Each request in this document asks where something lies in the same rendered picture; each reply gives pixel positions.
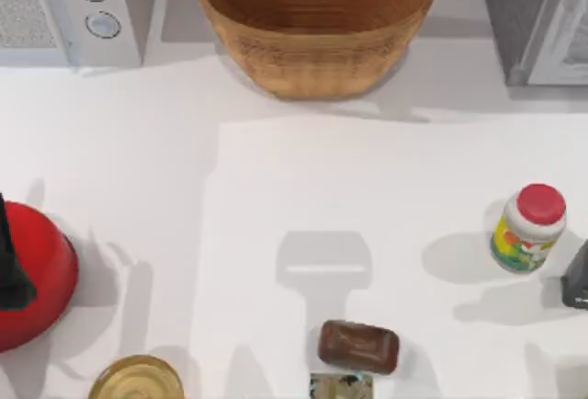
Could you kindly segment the brown woven basket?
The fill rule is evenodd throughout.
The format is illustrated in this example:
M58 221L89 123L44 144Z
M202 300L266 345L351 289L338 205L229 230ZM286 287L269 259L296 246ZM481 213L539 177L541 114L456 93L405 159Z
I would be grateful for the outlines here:
M433 0L200 0L225 51L262 90L339 99L403 56Z

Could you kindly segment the picture book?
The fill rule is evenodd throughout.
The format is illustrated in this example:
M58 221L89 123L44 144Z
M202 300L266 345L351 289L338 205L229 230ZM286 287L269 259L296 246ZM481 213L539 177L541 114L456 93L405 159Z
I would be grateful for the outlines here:
M374 399L373 379L367 374L312 373L309 399Z

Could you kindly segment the white jar with red lid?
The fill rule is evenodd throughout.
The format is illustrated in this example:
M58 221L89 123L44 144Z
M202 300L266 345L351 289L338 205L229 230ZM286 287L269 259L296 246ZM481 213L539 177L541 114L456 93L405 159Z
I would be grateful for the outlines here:
M532 273L544 265L566 224L562 194L548 184L529 184L505 203L490 240L492 255L509 271Z

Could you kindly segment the red bowl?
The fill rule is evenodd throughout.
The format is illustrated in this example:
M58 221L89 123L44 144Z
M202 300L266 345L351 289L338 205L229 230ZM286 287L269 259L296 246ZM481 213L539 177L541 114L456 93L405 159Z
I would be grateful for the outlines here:
M0 352L20 347L49 329L63 314L78 280L73 245L43 213L5 201L17 258L37 297L20 311L0 311Z

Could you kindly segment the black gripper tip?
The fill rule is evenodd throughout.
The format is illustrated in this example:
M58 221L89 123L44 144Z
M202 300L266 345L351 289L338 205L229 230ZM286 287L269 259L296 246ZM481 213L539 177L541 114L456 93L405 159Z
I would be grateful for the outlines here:
M0 311L20 311L37 297L12 242L6 203L0 193Z

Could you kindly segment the pale microwave oven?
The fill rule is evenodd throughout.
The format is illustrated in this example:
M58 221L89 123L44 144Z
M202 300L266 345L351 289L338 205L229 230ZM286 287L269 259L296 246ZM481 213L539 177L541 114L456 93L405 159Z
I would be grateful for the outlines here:
M155 0L0 0L0 67L131 68L142 64ZM85 17L114 15L121 32L93 36Z

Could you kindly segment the black box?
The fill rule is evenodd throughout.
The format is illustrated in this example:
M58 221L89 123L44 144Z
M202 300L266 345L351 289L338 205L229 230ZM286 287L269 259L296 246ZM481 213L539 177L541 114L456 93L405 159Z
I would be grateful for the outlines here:
M588 240L586 240L561 277L564 305L588 311Z

